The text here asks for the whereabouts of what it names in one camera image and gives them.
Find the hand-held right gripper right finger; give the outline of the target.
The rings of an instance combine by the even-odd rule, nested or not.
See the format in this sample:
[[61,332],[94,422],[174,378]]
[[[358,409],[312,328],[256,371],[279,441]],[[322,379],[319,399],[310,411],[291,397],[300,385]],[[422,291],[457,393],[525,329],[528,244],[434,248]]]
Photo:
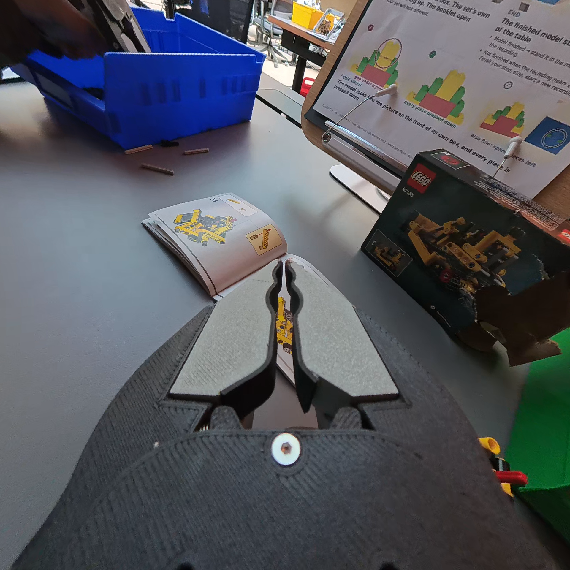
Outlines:
[[338,410],[391,401],[400,393],[352,303],[295,260],[286,262],[296,393],[317,425]]

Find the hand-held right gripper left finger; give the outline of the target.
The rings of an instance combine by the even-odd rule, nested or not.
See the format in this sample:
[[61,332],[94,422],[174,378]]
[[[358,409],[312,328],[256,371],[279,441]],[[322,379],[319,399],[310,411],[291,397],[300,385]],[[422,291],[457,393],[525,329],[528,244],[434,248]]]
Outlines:
[[240,419],[274,391],[282,261],[270,262],[218,301],[169,390],[172,398],[231,407]]

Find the blue plastic bin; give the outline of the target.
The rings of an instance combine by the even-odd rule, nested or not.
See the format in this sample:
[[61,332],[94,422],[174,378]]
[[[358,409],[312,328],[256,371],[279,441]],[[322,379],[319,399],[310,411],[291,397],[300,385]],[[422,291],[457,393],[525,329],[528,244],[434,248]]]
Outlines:
[[11,69],[124,149],[251,119],[264,54],[180,14],[132,11],[151,53],[72,61],[36,51]]

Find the open lego instruction booklet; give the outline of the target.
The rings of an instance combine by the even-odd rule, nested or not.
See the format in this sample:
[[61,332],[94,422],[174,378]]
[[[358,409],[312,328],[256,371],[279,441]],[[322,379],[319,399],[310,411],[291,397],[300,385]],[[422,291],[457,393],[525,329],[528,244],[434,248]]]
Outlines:
[[308,261],[287,252],[286,239],[270,216],[239,196],[226,193],[153,211],[143,225],[179,257],[216,303],[270,262],[282,261],[276,365],[295,386],[286,262],[295,260],[336,287]]

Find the dark lego set box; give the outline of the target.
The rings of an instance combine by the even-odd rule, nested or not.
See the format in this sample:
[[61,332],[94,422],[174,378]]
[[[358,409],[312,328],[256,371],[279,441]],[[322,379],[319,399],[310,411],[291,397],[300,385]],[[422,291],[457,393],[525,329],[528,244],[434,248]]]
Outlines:
[[452,336],[510,366],[560,355],[569,220],[444,149],[418,153],[361,250]]

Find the partly built lego model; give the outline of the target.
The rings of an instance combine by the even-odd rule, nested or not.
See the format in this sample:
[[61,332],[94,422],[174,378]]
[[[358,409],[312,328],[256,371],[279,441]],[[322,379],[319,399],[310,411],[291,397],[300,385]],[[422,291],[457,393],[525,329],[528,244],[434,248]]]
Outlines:
[[501,447],[494,438],[481,437],[478,441],[490,461],[502,490],[514,498],[514,492],[528,484],[528,476],[521,471],[511,470],[508,461],[501,457]]

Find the black office chair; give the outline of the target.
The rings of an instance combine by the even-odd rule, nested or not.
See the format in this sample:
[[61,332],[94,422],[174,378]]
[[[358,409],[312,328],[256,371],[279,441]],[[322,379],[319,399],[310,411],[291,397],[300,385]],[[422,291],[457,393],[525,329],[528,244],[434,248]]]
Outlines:
[[188,17],[247,43],[254,1],[189,1]]

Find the grey office chair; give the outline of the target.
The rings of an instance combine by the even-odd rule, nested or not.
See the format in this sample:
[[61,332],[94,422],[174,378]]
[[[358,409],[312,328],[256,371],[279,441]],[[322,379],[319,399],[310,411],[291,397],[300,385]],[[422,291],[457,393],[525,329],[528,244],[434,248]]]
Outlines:
[[282,30],[277,27],[278,31],[274,32],[274,24],[268,20],[267,14],[273,14],[272,1],[253,1],[250,18],[250,25],[255,26],[253,44],[260,53],[267,55],[267,58],[273,62],[275,68],[280,63],[284,66],[289,66],[290,61],[276,44],[276,39],[281,38]]

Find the wooden background table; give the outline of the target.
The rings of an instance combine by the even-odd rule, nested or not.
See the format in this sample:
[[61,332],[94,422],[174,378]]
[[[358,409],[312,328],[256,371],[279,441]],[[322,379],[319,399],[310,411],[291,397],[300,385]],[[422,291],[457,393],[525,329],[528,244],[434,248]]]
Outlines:
[[300,93],[307,62],[322,67],[327,55],[322,55],[310,50],[310,45],[317,46],[326,52],[330,52],[334,42],[319,37],[306,28],[299,26],[289,19],[268,15],[268,21],[282,29],[281,45],[297,56],[295,74],[292,82],[292,90]]

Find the yellow storage bin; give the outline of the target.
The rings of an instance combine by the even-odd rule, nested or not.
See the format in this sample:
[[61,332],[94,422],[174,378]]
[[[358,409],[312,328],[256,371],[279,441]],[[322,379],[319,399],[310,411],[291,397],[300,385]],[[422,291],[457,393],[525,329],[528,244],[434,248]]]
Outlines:
[[324,12],[320,10],[319,4],[314,6],[312,4],[294,1],[292,5],[292,23],[307,30],[313,30],[324,15]]

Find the green plastic tray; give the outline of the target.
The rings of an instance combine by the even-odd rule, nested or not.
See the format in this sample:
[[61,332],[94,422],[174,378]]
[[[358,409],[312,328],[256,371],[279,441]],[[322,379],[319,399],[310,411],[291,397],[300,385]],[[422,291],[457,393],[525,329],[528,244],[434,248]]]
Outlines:
[[569,543],[569,330],[558,356],[531,364],[506,457],[528,476],[519,497]]

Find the clear plastic container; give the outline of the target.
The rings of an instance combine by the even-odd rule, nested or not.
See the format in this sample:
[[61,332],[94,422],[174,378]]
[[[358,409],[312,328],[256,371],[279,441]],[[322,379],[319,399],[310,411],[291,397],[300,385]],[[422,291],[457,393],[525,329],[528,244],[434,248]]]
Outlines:
[[312,32],[313,34],[328,40],[335,32],[342,28],[345,21],[346,19],[343,12],[329,8],[322,13],[321,17],[313,27]]

